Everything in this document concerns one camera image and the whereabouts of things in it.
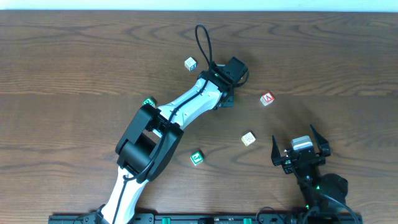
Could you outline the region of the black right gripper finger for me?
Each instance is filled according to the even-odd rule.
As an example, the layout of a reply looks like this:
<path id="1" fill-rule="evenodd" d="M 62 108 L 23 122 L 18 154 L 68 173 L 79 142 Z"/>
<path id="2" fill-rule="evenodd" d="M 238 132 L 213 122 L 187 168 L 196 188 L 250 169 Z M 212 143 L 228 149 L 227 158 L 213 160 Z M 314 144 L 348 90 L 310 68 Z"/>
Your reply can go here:
<path id="1" fill-rule="evenodd" d="M 310 125 L 310 128 L 311 128 L 313 136 L 315 138 L 315 142 L 319 149 L 320 155 L 324 156 L 324 157 L 330 156 L 331 148 L 330 148 L 329 142 L 321 134 L 318 133 L 318 131 L 313 127 L 312 124 Z"/>
<path id="2" fill-rule="evenodd" d="M 280 155 L 279 147 L 277 145 L 275 136 L 272 137 L 271 160 L 274 166 L 280 166 L 284 161 L 284 159 Z"/>

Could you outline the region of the red letter A block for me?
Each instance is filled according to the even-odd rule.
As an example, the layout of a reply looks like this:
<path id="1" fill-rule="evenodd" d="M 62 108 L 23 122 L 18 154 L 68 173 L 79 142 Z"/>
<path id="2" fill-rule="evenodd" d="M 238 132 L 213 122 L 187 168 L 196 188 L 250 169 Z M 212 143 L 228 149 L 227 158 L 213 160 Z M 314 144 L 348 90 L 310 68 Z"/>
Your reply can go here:
<path id="1" fill-rule="evenodd" d="M 261 99 L 260 99 L 261 103 L 264 106 L 267 106 L 267 105 L 271 104 L 274 100 L 275 100 L 274 95 L 270 91 L 268 91 L 267 93 L 263 94 L 261 96 Z"/>

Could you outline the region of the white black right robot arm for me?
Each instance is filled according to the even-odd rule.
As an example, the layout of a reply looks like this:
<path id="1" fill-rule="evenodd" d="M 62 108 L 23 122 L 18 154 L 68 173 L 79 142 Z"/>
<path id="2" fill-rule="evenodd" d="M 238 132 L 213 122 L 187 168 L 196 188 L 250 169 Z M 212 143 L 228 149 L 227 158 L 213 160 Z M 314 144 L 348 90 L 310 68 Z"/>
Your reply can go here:
<path id="1" fill-rule="evenodd" d="M 281 156 L 276 138 L 272 138 L 271 161 L 281 166 L 285 174 L 293 174 L 309 208 L 320 213 L 335 213 L 346 205 L 348 181 L 334 173 L 321 175 L 319 167 L 326 164 L 331 147 L 316 129 L 310 127 L 314 141 L 309 136 L 291 140 L 291 147 Z"/>

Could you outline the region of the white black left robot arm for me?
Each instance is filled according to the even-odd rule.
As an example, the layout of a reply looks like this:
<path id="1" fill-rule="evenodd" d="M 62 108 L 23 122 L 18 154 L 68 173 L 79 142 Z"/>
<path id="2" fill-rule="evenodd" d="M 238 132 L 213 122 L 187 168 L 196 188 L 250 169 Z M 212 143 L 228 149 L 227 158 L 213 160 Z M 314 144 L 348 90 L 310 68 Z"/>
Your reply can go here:
<path id="1" fill-rule="evenodd" d="M 233 57 L 226 65 L 211 63 L 176 100 L 157 108 L 143 105 L 116 145 L 118 177 L 95 223 L 129 223 L 145 185 L 170 162 L 183 130 L 201 114 L 223 106 L 247 79 L 247 66 Z"/>

